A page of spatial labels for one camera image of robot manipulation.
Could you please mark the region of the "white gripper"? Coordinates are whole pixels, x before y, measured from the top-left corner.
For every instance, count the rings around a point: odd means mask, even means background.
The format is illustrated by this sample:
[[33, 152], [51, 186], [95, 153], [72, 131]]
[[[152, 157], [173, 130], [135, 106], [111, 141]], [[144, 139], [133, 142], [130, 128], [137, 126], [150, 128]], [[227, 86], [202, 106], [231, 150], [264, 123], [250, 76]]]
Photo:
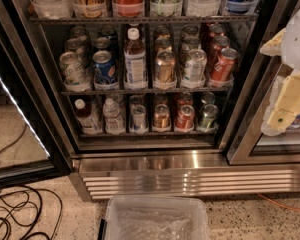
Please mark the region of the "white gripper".
[[[260, 48], [266, 56], [280, 56], [281, 43], [286, 29], [280, 30], [271, 40]], [[267, 136], [276, 136], [287, 130], [300, 114], [300, 71], [294, 70], [290, 76], [276, 78], [269, 96], [261, 132]]]

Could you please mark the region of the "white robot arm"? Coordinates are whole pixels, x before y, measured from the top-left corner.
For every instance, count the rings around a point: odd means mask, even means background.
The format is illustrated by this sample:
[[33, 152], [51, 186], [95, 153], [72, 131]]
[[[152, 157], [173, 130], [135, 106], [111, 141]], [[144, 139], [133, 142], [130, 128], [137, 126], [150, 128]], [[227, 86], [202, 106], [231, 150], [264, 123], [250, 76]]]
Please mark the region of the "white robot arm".
[[300, 114], [300, 9], [285, 28], [261, 47], [260, 53], [280, 56], [282, 63], [292, 69], [289, 76], [276, 78], [263, 116], [261, 132], [276, 136], [285, 132]]

